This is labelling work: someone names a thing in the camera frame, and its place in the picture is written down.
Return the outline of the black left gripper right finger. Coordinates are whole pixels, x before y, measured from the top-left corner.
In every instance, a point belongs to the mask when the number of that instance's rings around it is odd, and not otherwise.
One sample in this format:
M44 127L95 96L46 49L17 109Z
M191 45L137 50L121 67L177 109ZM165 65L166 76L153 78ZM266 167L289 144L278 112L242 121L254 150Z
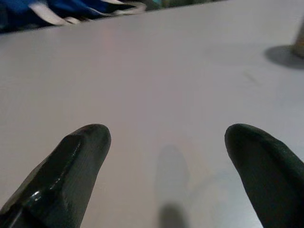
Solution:
M243 123L225 132L225 146L265 228L304 226L304 163L280 140Z

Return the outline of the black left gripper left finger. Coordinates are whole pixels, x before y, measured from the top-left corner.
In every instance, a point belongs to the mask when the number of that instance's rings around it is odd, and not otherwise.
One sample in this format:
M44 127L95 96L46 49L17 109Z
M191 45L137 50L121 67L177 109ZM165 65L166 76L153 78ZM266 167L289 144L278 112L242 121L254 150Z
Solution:
M102 124L65 136L3 205L0 226L80 227L110 146L110 131Z

